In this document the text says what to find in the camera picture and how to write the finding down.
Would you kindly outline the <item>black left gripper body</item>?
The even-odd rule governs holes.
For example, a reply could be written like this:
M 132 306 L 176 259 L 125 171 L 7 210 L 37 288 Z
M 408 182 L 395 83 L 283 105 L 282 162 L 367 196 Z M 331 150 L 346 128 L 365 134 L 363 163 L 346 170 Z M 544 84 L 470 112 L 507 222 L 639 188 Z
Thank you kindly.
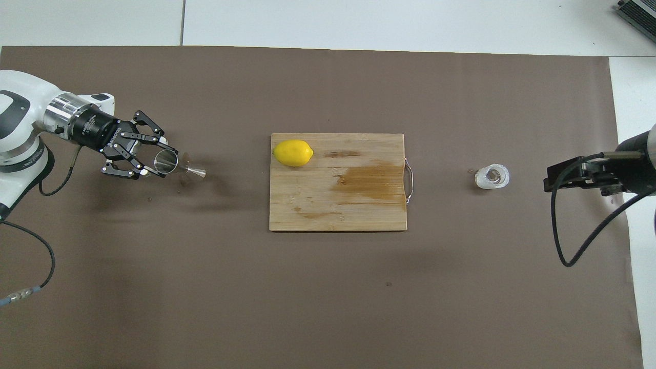
M 114 146 L 131 152 L 133 141 L 121 136 L 131 133 L 133 124 L 106 114 L 99 109 L 86 109 L 71 117 L 71 140 L 105 157 L 122 157 Z

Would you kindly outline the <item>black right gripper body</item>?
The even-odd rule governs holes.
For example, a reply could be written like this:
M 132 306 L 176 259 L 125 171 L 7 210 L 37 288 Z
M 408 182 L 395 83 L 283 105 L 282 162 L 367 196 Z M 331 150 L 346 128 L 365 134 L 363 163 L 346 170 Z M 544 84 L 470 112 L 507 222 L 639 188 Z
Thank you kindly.
M 614 151 L 585 167 L 584 189 L 620 182 L 624 192 L 654 196 L 654 131 L 623 141 Z

